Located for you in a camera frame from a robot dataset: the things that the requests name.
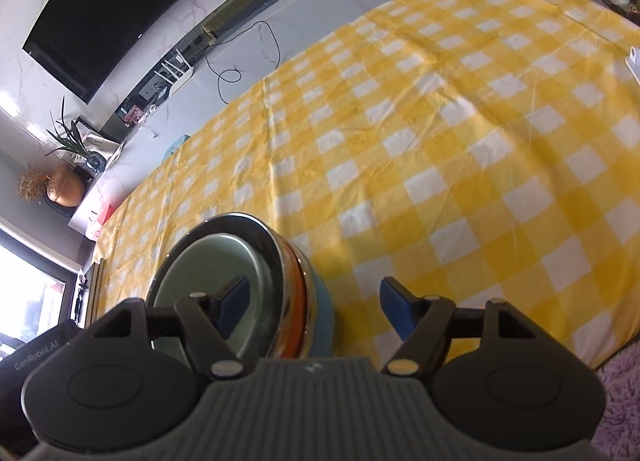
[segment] purple rug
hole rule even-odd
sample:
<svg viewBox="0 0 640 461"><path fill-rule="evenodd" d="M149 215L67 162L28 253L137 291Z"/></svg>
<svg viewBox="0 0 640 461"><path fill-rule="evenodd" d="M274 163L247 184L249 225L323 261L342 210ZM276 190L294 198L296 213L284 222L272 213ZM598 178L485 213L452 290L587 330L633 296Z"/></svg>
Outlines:
<svg viewBox="0 0 640 461"><path fill-rule="evenodd" d="M593 445L615 460L640 454L640 342L597 371L607 391L607 407Z"/></svg>

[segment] bowl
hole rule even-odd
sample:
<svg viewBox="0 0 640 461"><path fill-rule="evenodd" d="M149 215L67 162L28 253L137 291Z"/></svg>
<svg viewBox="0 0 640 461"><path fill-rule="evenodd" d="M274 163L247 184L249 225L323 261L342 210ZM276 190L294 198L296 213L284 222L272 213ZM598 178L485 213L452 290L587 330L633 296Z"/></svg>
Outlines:
<svg viewBox="0 0 640 461"><path fill-rule="evenodd" d="M294 263L294 297L292 299L291 308L291 324L287 332L283 332L286 336L280 358L299 358L300 349L305 335L306 313L308 309L308 287L306 285L305 275L300 268L298 258L287 241L282 245L282 251L289 260Z"/></svg>
<svg viewBox="0 0 640 461"><path fill-rule="evenodd" d="M218 241L219 237L212 237L216 234L226 234L228 237ZM188 251L198 241L204 243ZM215 254L220 253L215 251L219 250L218 245L233 247L233 256L246 267L246 270L238 269L238 273L250 279L250 310L255 308L252 313L247 311L242 319L247 318L248 321L241 320L237 329L245 331L241 335L245 339L234 336L234 332L229 337L229 345L240 359L282 358L283 353L288 353L292 347L290 333L292 329L295 333L296 329L294 310L300 306L299 302L296 303L296 290L299 291L296 286L300 284L298 275L301 274L297 259L287 252L283 238L253 216L241 213L221 214L191 229L162 262L151 282L146 304L156 307L171 306L177 298L188 296L193 291L215 293L220 289L225 281L222 277L220 281L214 281L214 275L219 275L226 265L220 264L211 269L212 264L218 264L214 259ZM186 264L190 264L190 267L183 268ZM255 279L262 280L252 282L254 275ZM154 341L154 346L186 361L178 339L159 339Z"/></svg>
<svg viewBox="0 0 640 461"><path fill-rule="evenodd" d="M305 330L298 358L329 358L333 352L335 314L331 295L308 258L294 244L287 241L295 253L305 278Z"/></svg>
<svg viewBox="0 0 640 461"><path fill-rule="evenodd" d="M202 291L216 295L229 281L245 275L251 285L249 307L227 339L238 357L243 357L257 337L257 322L268 317L271 301L269 267L246 241L231 234L211 234L189 245L172 263L160 282L153 305L172 306L185 294ZM154 348L186 361L178 339L160 338Z"/></svg>

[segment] green plant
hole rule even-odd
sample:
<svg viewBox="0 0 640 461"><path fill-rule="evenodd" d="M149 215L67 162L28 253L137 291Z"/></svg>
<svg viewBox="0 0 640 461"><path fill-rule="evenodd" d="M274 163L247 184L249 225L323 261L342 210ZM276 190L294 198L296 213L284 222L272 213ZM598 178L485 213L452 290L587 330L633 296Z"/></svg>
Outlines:
<svg viewBox="0 0 640 461"><path fill-rule="evenodd" d="M51 115L51 121L53 121L53 114L51 114L51 111L49 111L49 114ZM56 123L65 129L65 134L60 134L58 132ZM80 136L80 131L78 131L78 120L72 121L70 127L66 126L65 124L65 97L64 96L62 97L62 110L60 112L60 121L58 120L53 121L53 130L56 131L55 134L50 130L48 130L47 132L51 135L51 137L53 137L53 139L56 140L56 142L58 142L60 146L56 149L53 149L51 152L47 152L47 155L53 154L54 152L57 152L59 150L66 150L71 154L78 154L82 157L88 154L88 151L84 146L84 143L82 143L82 137Z"/></svg>

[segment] black cable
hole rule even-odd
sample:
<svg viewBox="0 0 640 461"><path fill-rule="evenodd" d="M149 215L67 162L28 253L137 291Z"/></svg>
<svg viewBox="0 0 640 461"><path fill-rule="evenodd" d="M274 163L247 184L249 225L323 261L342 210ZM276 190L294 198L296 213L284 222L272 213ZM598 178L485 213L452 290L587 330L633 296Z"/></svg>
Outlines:
<svg viewBox="0 0 640 461"><path fill-rule="evenodd" d="M225 41L222 41L222 42L217 42L217 43L213 44L213 46L211 46L211 47L220 46L222 44L227 44L229 42L232 42L233 40L238 38L240 35L246 33L251 28L257 26L258 24L264 24L269 29L269 32L271 33L271 36L273 37L273 41L276 43L276 48L278 49L278 63L276 63L275 69L277 69L280 66L280 59L282 58L282 54L280 53L280 45L278 44L278 39L276 38L276 35L274 35L274 33L273 33L273 29L271 29L271 26L269 25L269 23L265 22L264 20L258 20L256 22L254 22L247 29L242 30L240 33L235 34L229 40L225 40ZM211 72L214 73L214 75L216 75L218 77L218 96L220 96L220 100L222 100L222 102L225 105L228 105L229 103L222 97L222 92L220 91L220 80L226 82L227 84L235 84L235 83L239 82L240 80L242 80L242 73L239 72L237 69L225 69L224 71L218 73L213 69L213 67L211 67L211 63L209 63L209 58L207 58L207 54L204 53L203 50L200 50L200 52L204 55L204 59L207 61L207 65L209 66L209 69L211 69ZM224 77L225 73L232 73L232 72L233 73L238 73L238 79L237 80L227 80Z"/></svg>

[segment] window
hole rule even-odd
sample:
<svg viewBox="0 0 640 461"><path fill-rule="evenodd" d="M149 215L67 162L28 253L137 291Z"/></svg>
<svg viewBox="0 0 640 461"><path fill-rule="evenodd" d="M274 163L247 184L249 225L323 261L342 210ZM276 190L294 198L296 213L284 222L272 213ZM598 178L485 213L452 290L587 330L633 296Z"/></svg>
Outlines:
<svg viewBox="0 0 640 461"><path fill-rule="evenodd" d="M76 276L0 230L0 361L66 320Z"/></svg>

